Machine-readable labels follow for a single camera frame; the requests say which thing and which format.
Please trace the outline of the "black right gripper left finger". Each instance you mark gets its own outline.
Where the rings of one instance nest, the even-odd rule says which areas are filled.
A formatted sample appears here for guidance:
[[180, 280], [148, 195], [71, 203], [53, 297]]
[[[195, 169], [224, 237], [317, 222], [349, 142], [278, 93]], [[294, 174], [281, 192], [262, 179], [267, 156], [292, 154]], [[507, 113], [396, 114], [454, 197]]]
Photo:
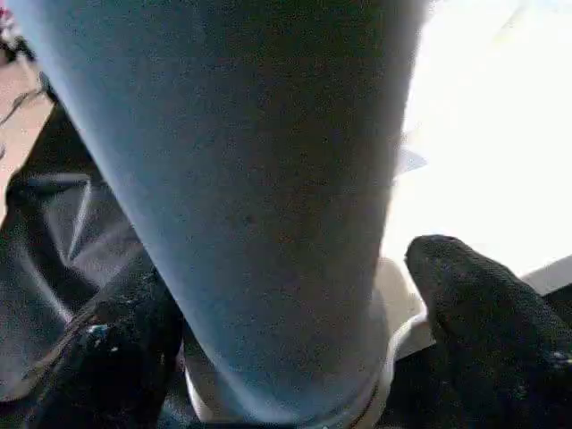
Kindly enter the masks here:
[[3, 428], [154, 428], [183, 316], [157, 271], [99, 291], [1, 397]]

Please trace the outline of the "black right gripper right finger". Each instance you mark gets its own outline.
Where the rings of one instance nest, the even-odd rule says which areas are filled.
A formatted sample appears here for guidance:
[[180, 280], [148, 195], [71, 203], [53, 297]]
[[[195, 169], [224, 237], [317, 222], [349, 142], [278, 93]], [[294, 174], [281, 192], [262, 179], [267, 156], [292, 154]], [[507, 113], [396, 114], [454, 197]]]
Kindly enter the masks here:
[[571, 327], [505, 265], [424, 235], [405, 262], [463, 407], [479, 428], [571, 426]]

